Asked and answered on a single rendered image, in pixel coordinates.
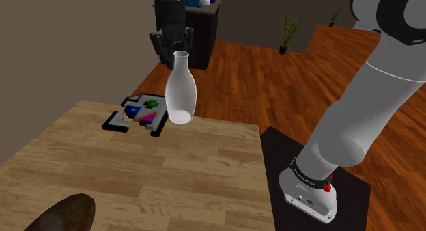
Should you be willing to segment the light wooden table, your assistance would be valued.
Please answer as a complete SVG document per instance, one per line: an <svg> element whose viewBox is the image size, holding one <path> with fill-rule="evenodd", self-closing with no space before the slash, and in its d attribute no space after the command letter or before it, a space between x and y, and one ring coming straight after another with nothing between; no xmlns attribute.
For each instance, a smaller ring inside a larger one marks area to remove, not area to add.
<svg viewBox="0 0 426 231"><path fill-rule="evenodd" d="M114 110L81 101L0 165L0 231L75 193L95 200L91 231L275 231L257 126L102 130Z"/></svg>

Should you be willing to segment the large green potted plant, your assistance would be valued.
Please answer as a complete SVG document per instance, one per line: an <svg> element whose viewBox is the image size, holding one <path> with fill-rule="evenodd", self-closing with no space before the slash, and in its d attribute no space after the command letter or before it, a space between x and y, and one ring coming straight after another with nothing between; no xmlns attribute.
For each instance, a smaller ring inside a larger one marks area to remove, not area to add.
<svg viewBox="0 0 426 231"><path fill-rule="evenodd" d="M285 17L284 37L279 47L279 54L285 54L295 35L300 32L300 24L303 20L304 19L298 20L297 18L294 18L292 21L289 21L289 19Z"/></svg>

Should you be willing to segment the grey black pixel figure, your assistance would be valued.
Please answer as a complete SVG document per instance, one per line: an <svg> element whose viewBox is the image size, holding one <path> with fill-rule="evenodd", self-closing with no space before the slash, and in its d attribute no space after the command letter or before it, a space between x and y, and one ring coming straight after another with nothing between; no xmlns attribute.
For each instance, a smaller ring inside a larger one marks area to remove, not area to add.
<svg viewBox="0 0 426 231"><path fill-rule="evenodd" d="M102 124L102 130L127 133L130 125L124 116L144 126L152 137L160 137L168 119L165 97L156 94L137 94L126 97L121 107L124 113L114 111Z"/></svg>

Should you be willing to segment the small green potted plant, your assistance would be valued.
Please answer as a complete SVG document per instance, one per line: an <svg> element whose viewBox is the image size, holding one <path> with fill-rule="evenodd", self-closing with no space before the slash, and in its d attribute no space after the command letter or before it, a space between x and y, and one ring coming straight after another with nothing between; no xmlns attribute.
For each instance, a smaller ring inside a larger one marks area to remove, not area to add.
<svg viewBox="0 0 426 231"><path fill-rule="evenodd" d="M329 22L329 25L328 25L329 27L332 27L334 25L337 17L340 15L340 13L342 13L342 11L343 11L342 7L338 7L338 8L335 8L333 10L333 12L332 12L332 18L331 18L331 20Z"/></svg>

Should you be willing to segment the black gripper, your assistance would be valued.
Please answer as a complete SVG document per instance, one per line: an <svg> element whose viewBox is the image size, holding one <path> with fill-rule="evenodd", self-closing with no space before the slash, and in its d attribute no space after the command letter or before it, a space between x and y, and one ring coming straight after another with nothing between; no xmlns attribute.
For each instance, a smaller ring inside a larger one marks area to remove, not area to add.
<svg viewBox="0 0 426 231"><path fill-rule="evenodd" d="M156 32L149 35L160 62L173 70L173 46L161 34L166 27L166 34L176 31L180 33L180 45L183 51L189 52L193 47L194 29L186 27L185 0L154 0Z"/></svg>

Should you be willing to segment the dark cabinet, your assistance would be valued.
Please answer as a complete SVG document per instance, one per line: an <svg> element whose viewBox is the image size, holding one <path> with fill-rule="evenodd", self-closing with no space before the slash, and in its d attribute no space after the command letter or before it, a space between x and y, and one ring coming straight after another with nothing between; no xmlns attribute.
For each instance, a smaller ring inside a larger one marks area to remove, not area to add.
<svg viewBox="0 0 426 231"><path fill-rule="evenodd" d="M189 51L189 67L201 70L208 68L214 43L221 0L210 5L200 0L186 0L186 26L194 30L193 46Z"/></svg>

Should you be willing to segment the dark brown bowl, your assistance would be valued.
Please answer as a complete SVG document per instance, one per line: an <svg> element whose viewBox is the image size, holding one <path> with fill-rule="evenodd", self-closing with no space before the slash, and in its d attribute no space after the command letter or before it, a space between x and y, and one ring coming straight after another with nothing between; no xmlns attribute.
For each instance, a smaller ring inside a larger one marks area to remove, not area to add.
<svg viewBox="0 0 426 231"><path fill-rule="evenodd" d="M95 212L95 200L77 193L44 211L24 231L90 231Z"/></svg>

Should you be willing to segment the black robot stand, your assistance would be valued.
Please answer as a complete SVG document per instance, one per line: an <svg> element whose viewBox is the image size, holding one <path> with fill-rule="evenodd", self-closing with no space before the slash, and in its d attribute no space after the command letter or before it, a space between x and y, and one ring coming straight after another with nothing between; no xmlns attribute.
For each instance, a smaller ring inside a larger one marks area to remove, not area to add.
<svg viewBox="0 0 426 231"><path fill-rule="evenodd" d="M270 126L261 134L261 146L275 231L367 231L371 185L337 168L332 177L337 191L337 214L329 224L324 224L288 204L279 186L279 174L289 167L303 145Z"/></svg>

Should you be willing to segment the white glass bottle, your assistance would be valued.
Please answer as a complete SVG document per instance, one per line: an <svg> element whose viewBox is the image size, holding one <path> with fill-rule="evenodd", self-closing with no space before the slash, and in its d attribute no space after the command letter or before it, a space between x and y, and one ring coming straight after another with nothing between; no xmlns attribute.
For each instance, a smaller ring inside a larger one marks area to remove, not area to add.
<svg viewBox="0 0 426 231"><path fill-rule="evenodd" d="M175 51L173 56L174 68L165 86L165 101L170 121L184 125L193 120L197 86L188 67L189 53Z"/></svg>

